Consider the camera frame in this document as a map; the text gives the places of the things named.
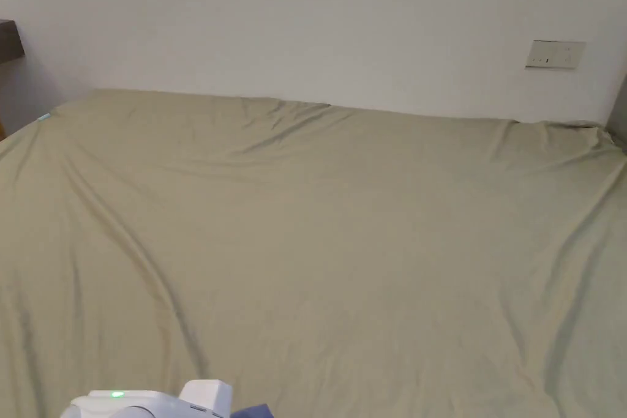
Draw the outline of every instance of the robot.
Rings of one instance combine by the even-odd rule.
[[[92,390],[61,418],[229,418],[233,389],[221,381],[189,381],[179,397],[152,390]]]

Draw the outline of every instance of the wall switch plate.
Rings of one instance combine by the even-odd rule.
[[[527,58],[527,67],[545,69],[577,69],[585,43],[565,41],[534,41]]]

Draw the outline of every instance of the wooden shelf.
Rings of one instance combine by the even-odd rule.
[[[18,27],[12,20],[0,20],[0,64],[24,56]]]

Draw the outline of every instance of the fitted sheet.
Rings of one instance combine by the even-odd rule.
[[[627,409],[594,125],[97,91],[0,143],[0,408],[234,387],[278,418]]]

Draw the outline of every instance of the blue fabric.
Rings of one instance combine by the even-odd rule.
[[[274,418],[274,416],[264,403],[263,405],[256,405],[231,413],[231,418]]]

